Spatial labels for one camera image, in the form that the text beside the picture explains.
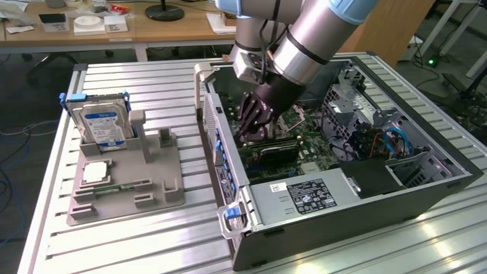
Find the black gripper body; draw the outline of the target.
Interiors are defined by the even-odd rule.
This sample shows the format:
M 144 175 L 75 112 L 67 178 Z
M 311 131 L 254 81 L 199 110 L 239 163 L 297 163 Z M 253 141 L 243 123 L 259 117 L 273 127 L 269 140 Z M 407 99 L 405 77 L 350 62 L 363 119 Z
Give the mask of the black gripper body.
M 255 94 L 267 110 L 273 110 L 273 117 L 278 118 L 290 109 L 306 91 L 306 86 L 295 84 L 281 74 L 270 72 L 263 84 L 255 89 Z

